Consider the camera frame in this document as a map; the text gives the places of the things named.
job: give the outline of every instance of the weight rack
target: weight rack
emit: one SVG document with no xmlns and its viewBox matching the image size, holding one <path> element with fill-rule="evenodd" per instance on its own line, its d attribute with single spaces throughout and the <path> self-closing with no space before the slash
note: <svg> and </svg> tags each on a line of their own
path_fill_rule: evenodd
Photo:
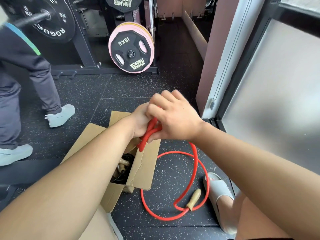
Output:
<svg viewBox="0 0 320 240">
<path fill-rule="evenodd" d="M 88 39 L 88 34 L 86 31 L 86 26 L 83 23 L 80 14 L 76 11 L 74 4 L 70 2 L 70 0 L 65 0 L 69 5 L 75 20 L 75 36 L 72 39 L 74 47 L 76 48 L 78 55 L 82 61 L 82 64 L 64 64 L 64 65 L 52 65 L 51 66 L 51 74 L 52 76 L 60 77 L 60 76 L 76 76 L 76 75 L 97 75 L 97 74 L 118 74 L 123 73 L 123 70 L 119 69 L 114 62 L 111 60 L 109 51 L 105 52 L 105 55 L 110 58 L 110 63 L 105 64 L 97 61 L 94 58 L 94 54 Z M 103 9 L 103 15 L 106 20 L 107 28 L 109 34 L 116 27 L 115 21 L 112 14 L 112 8 L 108 6 L 106 1 L 100 0 L 100 4 Z M 144 2 L 140 5 L 140 18 L 144 18 Z M 133 13 L 128 12 L 124 13 L 125 21 L 134 21 Z M 159 74 L 159 66 L 158 66 L 158 57 L 159 57 L 159 41 L 154 38 L 154 48 L 155 48 L 155 56 L 152 65 L 145 71 L 150 72 L 152 75 Z"/>
</svg>

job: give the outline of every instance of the hand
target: hand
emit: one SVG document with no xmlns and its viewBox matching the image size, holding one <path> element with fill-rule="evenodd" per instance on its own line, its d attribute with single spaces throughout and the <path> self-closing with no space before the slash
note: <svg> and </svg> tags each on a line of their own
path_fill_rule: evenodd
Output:
<svg viewBox="0 0 320 240">
<path fill-rule="evenodd" d="M 133 137 L 141 137 L 146 133 L 150 119 L 146 116 L 149 103 L 139 105 L 127 118 L 128 123 L 133 126 Z"/>
<path fill-rule="evenodd" d="M 192 141 L 205 123 L 178 90 L 172 93 L 164 90 L 161 95 L 154 94 L 147 114 L 157 117 L 162 124 L 162 130 L 152 134 L 148 143 L 156 139 Z"/>
</svg>

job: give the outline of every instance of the jump rope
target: jump rope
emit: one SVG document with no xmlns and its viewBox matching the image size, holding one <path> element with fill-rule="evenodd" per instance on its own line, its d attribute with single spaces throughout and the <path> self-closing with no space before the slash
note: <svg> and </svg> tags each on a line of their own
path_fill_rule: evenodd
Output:
<svg viewBox="0 0 320 240">
<path fill-rule="evenodd" d="M 141 137 L 141 142 L 137 145 L 137 148 L 139 149 L 140 152 L 142 152 L 147 144 L 147 141 L 149 139 L 149 137 L 153 134 L 153 133 L 156 133 L 156 132 L 159 132 L 162 130 L 162 125 L 159 124 L 158 127 L 156 127 L 156 124 L 158 122 L 158 119 L 157 118 L 153 118 L 152 120 L 150 120 L 149 124 L 148 124 L 148 127 L 147 127 L 147 130 L 146 130 L 146 133 L 144 134 L 143 137 Z M 192 172 L 192 176 L 191 176 L 191 179 L 189 181 L 189 184 L 188 186 L 186 187 L 186 189 L 182 192 L 182 194 L 174 201 L 173 205 L 174 207 L 179 210 L 179 211 L 182 211 L 180 214 L 176 215 L 176 216 L 172 216 L 172 217 L 161 217 L 161 216 L 158 216 L 156 214 L 154 214 L 150 209 L 149 207 L 147 206 L 146 204 L 146 201 L 144 200 L 144 196 L 143 196 L 143 190 L 141 189 L 140 190 L 140 193 L 141 193 L 141 200 L 142 200 L 142 203 L 143 203 L 143 206 L 144 208 L 146 209 L 146 211 L 151 215 L 153 216 L 154 218 L 158 219 L 158 220 L 161 220 L 161 221 L 173 221 L 173 220 L 177 220 L 179 218 L 181 218 L 182 216 L 184 216 L 188 211 L 195 211 L 197 209 L 199 209 L 201 206 L 203 206 L 203 204 L 206 202 L 207 198 L 208 198 L 208 195 L 209 195 L 209 176 L 208 176 L 208 173 L 207 173 L 207 170 L 205 168 L 205 166 L 203 165 L 203 163 L 198 159 L 198 153 L 197 153 L 197 148 L 194 144 L 192 144 L 191 142 L 189 142 L 191 148 L 192 148 L 192 154 L 190 153 L 187 153 L 187 152 L 180 152 L 180 151 L 169 151 L 169 152 L 164 152 L 164 153 L 161 153 L 160 155 L 158 155 L 157 158 L 159 157 L 162 157 L 163 155 L 166 155 L 166 154 L 171 154 L 171 153 L 179 153 L 179 154 L 184 154 L 184 155 L 187 155 L 187 156 L 190 156 L 190 157 L 193 157 L 194 158 L 194 164 L 193 164 L 193 172 Z M 200 204 L 198 204 L 197 206 L 194 206 L 194 204 L 198 201 L 200 195 L 201 195 L 201 190 L 197 189 L 192 197 L 191 197 L 191 200 L 189 201 L 189 203 L 186 205 L 187 207 L 186 208 L 182 208 L 182 207 L 179 207 L 177 206 L 178 202 L 182 200 L 183 197 L 185 197 L 186 193 L 189 191 L 189 189 L 191 188 L 192 184 L 193 184 L 193 181 L 196 177 L 196 173 L 197 173 L 197 168 L 198 168 L 198 163 L 200 163 L 200 165 L 202 166 L 203 170 L 204 170 L 204 173 L 205 173 L 205 176 L 206 176 L 206 181 L 207 181 L 207 192 L 205 194 L 205 197 L 204 199 L 202 200 L 202 202 Z"/>
</svg>

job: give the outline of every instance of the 15kg weight plate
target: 15kg weight plate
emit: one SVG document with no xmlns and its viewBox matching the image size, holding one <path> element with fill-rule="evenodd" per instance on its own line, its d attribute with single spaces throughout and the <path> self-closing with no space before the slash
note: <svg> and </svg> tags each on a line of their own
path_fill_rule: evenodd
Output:
<svg viewBox="0 0 320 240">
<path fill-rule="evenodd" d="M 142 0 L 106 0 L 110 7 L 120 12 L 132 12 L 137 10 Z"/>
<path fill-rule="evenodd" d="M 76 32 L 76 23 L 65 0 L 16 0 L 22 14 L 27 17 L 48 11 L 50 18 L 34 24 L 34 28 L 42 35 L 61 43 L 72 40 Z"/>
<path fill-rule="evenodd" d="M 151 66 L 155 48 L 145 27 L 134 22 L 125 22 L 111 33 L 109 53 L 120 69 L 129 73 L 140 73 Z"/>
</svg>

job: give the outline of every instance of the gray pants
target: gray pants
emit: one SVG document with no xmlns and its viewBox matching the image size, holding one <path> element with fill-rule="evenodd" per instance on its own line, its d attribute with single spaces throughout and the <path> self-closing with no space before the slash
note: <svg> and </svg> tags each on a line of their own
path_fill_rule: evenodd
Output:
<svg viewBox="0 0 320 240">
<path fill-rule="evenodd" d="M 3 61 L 25 68 L 48 114 L 61 112 L 60 98 L 50 73 L 50 64 L 16 27 L 0 29 L 0 148 L 15 149 L 21 131 L 20 84 L 5 70 Z"/>
</svg>

